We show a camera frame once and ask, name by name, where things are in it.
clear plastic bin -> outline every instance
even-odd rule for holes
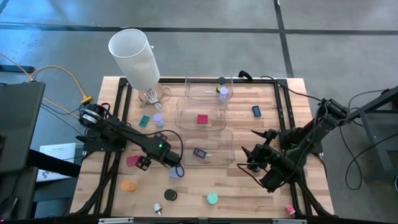
[[[226,100],[233,96],[233,79],[232,77],[220,77],[223,84],[219,86],[219,78],[185,78],[185,96],[196,100],[217,100],[220,94],[217,88],[225,87],[228,90]]]
[[[183,164],[186,166],[225,166],[235,160],[233,134],[222,131],[183,131]],[[195,155],[195,149],[206,152],[204,158]]]
[[[226,106],[220,100],[194,100],[180,98],[175,111],[175,125],[182,129],[216,131],[226,126]],[[200,123],[200,116],[207,115],[207,122]]]

white plastic cup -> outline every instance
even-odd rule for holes
[[[142,31],[122,30],[111,38],[108,48],[133,88],[147,91],[159,82],[159,69]]]

pink cube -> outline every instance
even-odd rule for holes
[[[139,156],[129,156],[127,157],[127,166],[132,167],[135,166],[138,162]]]
[[[206,114],[198,114],[198,124],[207,124],[208,117]]]
[[[291,204],[286,205],[285,211],[289,215],[293,215],[296,212]]]

wooden table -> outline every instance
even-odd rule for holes
[[[119,77],[104,77],[98,98],[99,104],[109,103],[111,106],[114,105],[118,82]],[[306,93],[303,79],[290,78],[287,79],[287,82],[292,90]],[[185,87],[183,83],[168,83],[167,85],[172,89],[172,97],[163,103],[165,109],[162,114],[165,129],[172,129],[180,133],[181,130],[175,125],[175,108],[177,100],[185,96]],[[121,108],[123,108],[125,94],[124,92],[122,96]],[[312,119],[308,99],[293,93],[290,94],[290,99],[296,125],[304,126]],[[143,133],[156,131],[157,128],[153,120],[149,121],[146,128],[137,125],[142,115],[152,116],[156,113],[153,106],[140,108],[140,103],[138,91],[133,90],[127,121]],[[261,119],[254,118],[251,110],[253,105],[259,105],[262,113]],[[121,117],[122,112],[123,109],[120,109],[119,117]],[[112,216],[157,217],[158,214],[154,213],[152,206],[155,203],[160,203],[163,206],[163,217],[288,217],[284,207],[292,203],[289,185],[284,185],[274,193],[269,194],[267,190],[258,186],[247,174],[236,167],[236,163],[246,162],[241,146],[253,149],[255,144],[264,142],[262,138],[251,133],[250,130],[265,131],[269,128],[280,129],[274,87],[268,84],[235,84],[234,95],[228,105],[226,127],[233,132],[235,161],[228,167],[222,168],[197,169],[185,166],[185,177],[173,179],[169,177],[167,168],[155,162],[146,172],[137,167],[128,167],[126,165],[128,156],[142,154],[137,146],[128,144],[126,151],[122,154],[119,166]],[[168,142],[172,145],[172,148],[178,151],[180,148],[178,138],[172,134],[168,134],[168,137]],[[271,146],[278,149],[278,140],[275,139]],[[95,152],[84,160],[76,185],[71,212],[81,208],[97,187],[103,157],[103,152]],[[264,172],[260,172],[254,175],[260,178],[264,174]],[[326,210],[333,213],[323,166],[313,155],[310,155],[307,159],[305,175],[310,190]],[[126,192],[121,190],[120,183],[123,180],[137,183],[136,191]],[[298,186],[297,188],[300,208],[304,211],[301,190]],[[176,201],[169,202],[164,199],[166,189],[177,191],[178,198]],[[216,205],[210,205],[206,202],[206,196],[211,192],[218,194]],[[108,189],[105,189],[101,209],[105,207],[107,196]]]

gray floor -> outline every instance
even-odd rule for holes
[[[278,28],[272,0],[21,2],[9,0],[0,13],[0,25]],[[286,29],[398,29],[398,2],[394,0],[280,0],[280,7]],[[66,67],[87,93],[97,96],[103,76],[122,75],[107,49],[113,34],[0,29],[0,52],[23,65]],[[192,72],[237,75],[240,70],[253,76],[287,76],[279,34],[148,32],[147,36],[163,76]],[[305,79],[308,94],[333,98],[344,105],[357,93],[397,85],[397,42],[398,35],[287,35],[294,77]],[[0,63],[8,62],[0,58]],[[23,75],[0,73],[0,82],[18,83],[25,79]],[[67,74],[46,70],[38,79],[46,82],[45,96],[51,100],[70,110],[79,106],[81,95]],[[376,96],[362,96],[353,106]],[[310,103],[314,113],[317,106],[313,101]],[[63,119],[83,131],[73,117]],[[360,127],[349,124],[343,132],[354,154],[369,145]],[[73,142],[75,136],[72,128],[40,111],[32,148]],[[393,179],[363,184],[358,191],[350,191],[345,186],[344,174],[351,159],[339,131],[332,131],[322,145],[335,213],[346,218],[398,222],[398,192]],[[360,158],[361,167],[368,167],[371,157],[369,153]],[[349,184],[358,184],[356,167],[349,173]]]

